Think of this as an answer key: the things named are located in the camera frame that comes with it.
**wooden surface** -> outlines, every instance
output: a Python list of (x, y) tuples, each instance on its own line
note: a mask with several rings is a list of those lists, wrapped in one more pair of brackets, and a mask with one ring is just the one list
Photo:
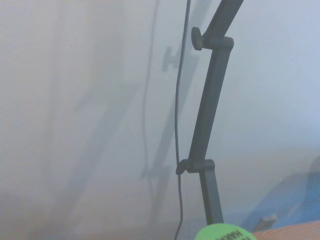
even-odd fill
[(320, 221), (254, 233), (257, 240), (320, 240)]

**gray metal arm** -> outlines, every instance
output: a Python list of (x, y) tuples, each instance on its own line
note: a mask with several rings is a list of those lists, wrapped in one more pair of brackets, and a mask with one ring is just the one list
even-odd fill
[(212, 54), (189, 157), (179, 163), (176, 174), (180, 175), (185, 170), (188, 173), (199, 173), (208, 225), (224, 222), (215, 174), (215, 163), (213, 160), (205, 158), (229, 56), (234, 46), (233, 39), (226, 37), (225, 34), (242, 2), (243, 0), (222, 0), (204, 35), (201, 36), (197, 27), (193, 27), (191, 32), (194, 49), (199, 51), (202, 48), (210, 49)]

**green sticker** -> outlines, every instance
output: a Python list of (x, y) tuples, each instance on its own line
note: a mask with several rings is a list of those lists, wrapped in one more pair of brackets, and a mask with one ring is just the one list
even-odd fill
[(217, 223), (204, 227), (195, 240), (257, 240), (250, 232), (241, 227)]

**green label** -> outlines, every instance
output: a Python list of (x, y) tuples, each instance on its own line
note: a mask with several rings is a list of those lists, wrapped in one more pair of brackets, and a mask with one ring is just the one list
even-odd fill
[(257, 240), (250, 232), (241, 227), (217, 223), (204, 227), (195, 240)]

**white wall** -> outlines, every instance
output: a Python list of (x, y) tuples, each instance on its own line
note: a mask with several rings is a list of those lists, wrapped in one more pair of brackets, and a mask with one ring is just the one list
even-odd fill
[[(204, 32), (219, 1), (198, 2), (189, 26)], [(2, 240), (44, 239), (54, 229), (68, 239), (151, 239), (146, 228), (173, 239), (177, 68), (162, 65), (177, 60), (164, 60), (168, 47), (179, 58), (185, 5), (1, 1)], [(320, 154), (319, 10), (313, 0), (245, 0), (227, 33), (235, 45), (207, 152), (225, 215), (249, 213)], [(186, 54), (181, 159), (210, 54)], [(203, 218), (198, 176), (182, 184), (186, 221)]]

